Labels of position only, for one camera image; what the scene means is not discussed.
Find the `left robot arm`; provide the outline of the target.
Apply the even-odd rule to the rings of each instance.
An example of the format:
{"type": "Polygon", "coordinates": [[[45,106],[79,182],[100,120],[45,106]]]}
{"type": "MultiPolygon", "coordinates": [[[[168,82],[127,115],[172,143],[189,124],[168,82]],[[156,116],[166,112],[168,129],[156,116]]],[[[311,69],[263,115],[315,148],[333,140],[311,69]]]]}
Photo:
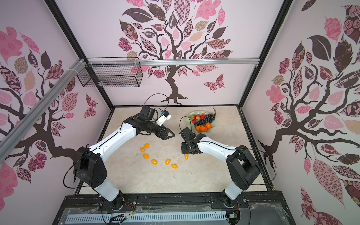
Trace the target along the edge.
{"type": "Polygon", "coordinates": [[[171,118],[167,110],[163,110],[156,120],[156,110],[143,106],[140,113],[127,118],[121,126],[102,141],[90,147],[81,147],[76,153],[78,159],[74,163],[73,174],[80,181],[96,191],[113,210],[120,210],[124,204],[123,193],[108,179],[105,162],[123,144],[137,135],[151,135],[167,140],[175,134],[164,126],[171,118]]]}

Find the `light green wavy fruit bowl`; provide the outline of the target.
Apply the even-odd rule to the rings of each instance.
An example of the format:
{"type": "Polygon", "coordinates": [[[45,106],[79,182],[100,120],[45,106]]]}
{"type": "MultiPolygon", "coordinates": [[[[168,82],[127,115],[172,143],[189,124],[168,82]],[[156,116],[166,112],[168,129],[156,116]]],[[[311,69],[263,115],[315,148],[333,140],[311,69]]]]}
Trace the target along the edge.
{"type": "Polygon", "coordinates": [[[216,126],[215,119],[217,116],[216,109],[213,112],[197,110],[187,115],[187,126],[197,133],[210,132],[216,126]]]}

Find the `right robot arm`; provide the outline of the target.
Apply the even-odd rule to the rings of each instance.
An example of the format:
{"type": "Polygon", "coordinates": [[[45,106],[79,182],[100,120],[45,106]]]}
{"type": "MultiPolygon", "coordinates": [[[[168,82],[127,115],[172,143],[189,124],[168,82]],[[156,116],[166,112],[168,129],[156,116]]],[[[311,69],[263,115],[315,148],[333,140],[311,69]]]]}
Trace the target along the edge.
{"type": "Polygon", "coordinates": [[[235,206],[238,197],[253,184],[260,175],[260,166],[249,149],[225,145],[212,140],[205,134],[196,135],[188,128],[180,132],[183,142],[182,154],[209,154],[226,163],[231,177],[230,184],[222,191],[222,202],[228,207],[235,206]]]}

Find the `dark fake grape bunch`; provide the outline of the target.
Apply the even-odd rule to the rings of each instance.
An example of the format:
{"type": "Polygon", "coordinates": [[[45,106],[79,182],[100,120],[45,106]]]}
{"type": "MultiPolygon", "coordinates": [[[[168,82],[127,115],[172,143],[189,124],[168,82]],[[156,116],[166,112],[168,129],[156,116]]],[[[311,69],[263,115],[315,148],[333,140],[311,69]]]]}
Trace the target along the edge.
{"type": "Polygon", "coordinates": [[[196,123],[194,124],[195,127],[196,126],[205,126],[207,123],[212,123],[215,121],[216,119],[216,110],[214,109],[214,113],[208,113],[206,114],[206,117],[203,119],[203,120],[200,120],[200,121],[196,121],[196,123]]]}

